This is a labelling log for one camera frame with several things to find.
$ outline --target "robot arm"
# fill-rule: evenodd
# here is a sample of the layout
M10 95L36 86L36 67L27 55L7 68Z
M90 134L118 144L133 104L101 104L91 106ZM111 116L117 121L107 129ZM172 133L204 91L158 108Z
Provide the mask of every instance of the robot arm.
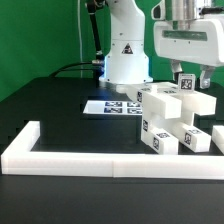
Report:
M105 56L100 85L117 89L118 85L152 81L149 59L144 53L145 16L135 0L91 2L95 11L107 4L111 14L111 49Z
M200 87L210 86L215 67L224 66L223 7L214 1L162 0L152 9L158 56L171 59L172 72L182 73L181 61L201 65Z

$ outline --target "white block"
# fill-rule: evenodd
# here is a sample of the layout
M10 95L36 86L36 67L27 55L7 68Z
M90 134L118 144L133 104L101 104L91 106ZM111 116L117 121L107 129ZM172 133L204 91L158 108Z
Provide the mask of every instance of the white block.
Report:
M180 122L183 122L189 126L194 124L194 113L182 108Z
M174 136L194 152L208 152L211 143L211 136L194 126L182 122L173 125Z
M200 116L215 114L216 98L194 91L193 93L181 93L174 95L182 101L185 110L194 112Z
M212 130L212 141L224 154L224 126L215 125Z
M138 102L144 108L145 113L155 113L161 117L177 118L181 116L181 101L168 94L157 93L154 89L160 84L151 85L130 85L127 88L127 96L133 101Z
M164 129L150 128L149 121L144 118L142 119L141 140L159 154L178 154L178 139Z

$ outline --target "black table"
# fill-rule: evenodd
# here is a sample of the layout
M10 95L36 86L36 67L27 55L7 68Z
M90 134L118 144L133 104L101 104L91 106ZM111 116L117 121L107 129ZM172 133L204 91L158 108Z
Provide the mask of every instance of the black table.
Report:
M218 98L217 111L195 125L211 134L224 124L224 89L212 83L203 92ZM88 99L128 100L91 79L31 81L0 103L0 153L30 120L41 122L36 151L154 153L140 141L141 117L83 114ZM192 154L182 146L179 153ZM210 153L221 156L214 144ZM3 175L0 223L223 223L223 183Z

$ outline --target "warning label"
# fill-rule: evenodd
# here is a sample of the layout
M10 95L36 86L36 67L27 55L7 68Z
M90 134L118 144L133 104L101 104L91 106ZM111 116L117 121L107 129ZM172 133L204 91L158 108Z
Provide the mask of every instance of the warning label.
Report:
M127 44L124 50L122 51L122 54L133 54L133 51L131 49L130 44Z

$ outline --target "green wall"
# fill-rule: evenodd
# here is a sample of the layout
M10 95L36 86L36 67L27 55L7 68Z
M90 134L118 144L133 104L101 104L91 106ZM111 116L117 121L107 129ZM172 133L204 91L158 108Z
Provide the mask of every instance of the green wall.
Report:
M146 16L145 52L152 59L154 79L171 79L169 61L158 58L153 47L151 8L159 0L136 0ZM80 61L77 0L2 0L0 2L0 100L36 77L48 76L57 68ZM81 0L83 60L94 59L94 43L85 0ZM110 48L109 10L97 13L104 52ZM199 66L183 64L199 75ZM213 80L224 84L224 69ZM80 73L69 73L80 76Z

